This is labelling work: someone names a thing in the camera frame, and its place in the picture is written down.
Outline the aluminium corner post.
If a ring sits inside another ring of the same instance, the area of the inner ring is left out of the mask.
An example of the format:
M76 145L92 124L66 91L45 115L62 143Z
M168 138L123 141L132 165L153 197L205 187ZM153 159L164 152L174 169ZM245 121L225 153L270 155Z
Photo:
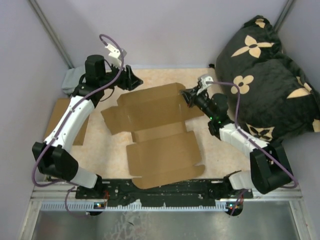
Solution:
M44 28L44 31L47 33L50 41L54 45L55 49L57 50L58 54L62 58L63 62L67 65L69 69L74 68L74 64L71 60L71 57L67 53L67 50L63 46L62 41L60 40L58 34L52 27L51 23L49 22L48 18L46 17L45 13L43 12L41 6L39 5L37 0L27 0L27 3L31 7L33 13L39 20L40 24Z
M292 8L294 7L295 3L296 3L296 0L287 0L285 2L285 5L282 8L279 17L277 18L277 20L273 26L275 32L277 32L277 33L279 32L279 30L281 29L282 25L284 24L287 16L289 15Z

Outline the black floral plush pillow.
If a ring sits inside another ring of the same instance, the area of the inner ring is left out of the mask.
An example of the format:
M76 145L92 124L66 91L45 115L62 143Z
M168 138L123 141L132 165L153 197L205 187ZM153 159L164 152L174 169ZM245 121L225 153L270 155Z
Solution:
M215 61L237 122L252 136L283 141L320 130L320 94L286 54L265 17L245 22Z

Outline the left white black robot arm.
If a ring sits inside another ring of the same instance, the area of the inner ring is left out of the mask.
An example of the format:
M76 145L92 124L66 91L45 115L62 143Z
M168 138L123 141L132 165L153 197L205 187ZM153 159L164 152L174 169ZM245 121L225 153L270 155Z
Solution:
M83 187L94 199L103 195L101 176L80 167L78 161L71 156L70 149L106 89L118 87L132 91L143 84L134 75L132 68L124 64L124 57L123 53L114 56L114 64L110 66L109 72L106 72L106 60L102 55L87 57L85 73L80 77L58 124L43 142L35 142L32 146L34 172L54 177L54 184L65 181Z

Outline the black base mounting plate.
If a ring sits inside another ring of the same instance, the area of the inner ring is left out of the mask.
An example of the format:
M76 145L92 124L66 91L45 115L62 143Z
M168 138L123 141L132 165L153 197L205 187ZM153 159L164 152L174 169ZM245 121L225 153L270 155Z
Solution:
M191 179L149 189L140 189L131 179L102 179L95 188L79 186L77 200L102 199L95 209L128 207L139 200L142 207L216 207L216 201L236 199L240 190L233 190L225 179Z

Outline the aluminium frame rail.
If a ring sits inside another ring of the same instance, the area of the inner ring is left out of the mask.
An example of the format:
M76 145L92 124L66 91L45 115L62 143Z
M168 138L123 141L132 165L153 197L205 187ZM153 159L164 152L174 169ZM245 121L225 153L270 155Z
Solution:
M87 197L60 183L35 187L21 240L309 240L299 189L242 200L222 194L219 179L195 179L148 190L105 179Z

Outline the grey folded cloth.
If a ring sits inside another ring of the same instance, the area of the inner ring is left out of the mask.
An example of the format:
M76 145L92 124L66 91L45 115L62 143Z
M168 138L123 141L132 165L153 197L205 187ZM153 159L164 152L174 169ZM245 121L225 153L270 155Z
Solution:
M79 66L69 69L62 82L62 92L66 95L73 93L77 85L79 84L80 77L85 73L85 66Z

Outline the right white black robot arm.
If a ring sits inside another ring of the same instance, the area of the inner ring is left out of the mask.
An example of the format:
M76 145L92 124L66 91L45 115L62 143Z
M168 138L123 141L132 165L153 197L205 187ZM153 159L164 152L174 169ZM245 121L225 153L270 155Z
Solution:
M236 197L241 190L256 189L267 194L293 181L293 173L283 146L260 140L243 130L228 116L226 95L215 93L209 97L198 86L181 90L188 107L198 107L208 118L212 136L241 151L250 162L247 171L236 171L224 177L223 193L228 198Z

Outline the left aluminium corner post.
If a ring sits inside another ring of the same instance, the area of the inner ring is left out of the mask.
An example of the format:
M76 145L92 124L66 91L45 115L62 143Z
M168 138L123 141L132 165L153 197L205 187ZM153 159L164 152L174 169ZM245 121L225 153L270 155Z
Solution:
M57 50L58 54L62 58L63 62L67 65L69 69L74 68L74 64L71 60L71 57L67 53L67 50L63 46L62 41L60 40L58 34L52 27L51 23L49 22L48 18L46 17L45 13L43 12L41 6L39 5L37 0L27 0L27 3L31 7L33 13L39 20L40 24L44 28L44 31L47 33L50 41L54 45L55 49Z

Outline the right aluminium corner post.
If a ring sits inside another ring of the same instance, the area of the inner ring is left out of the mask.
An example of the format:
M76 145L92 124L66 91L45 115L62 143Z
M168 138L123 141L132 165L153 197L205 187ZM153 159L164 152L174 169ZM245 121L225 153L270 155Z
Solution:
M296 3L296 0L287 0L285 2L285 5L282 8L279 17L277 18L277 20L273 26L275 32L277 32L277 33L279 32L279 30L281 29L282 25L284 24L287 16L289 15L292 8L294 7L295 3Z

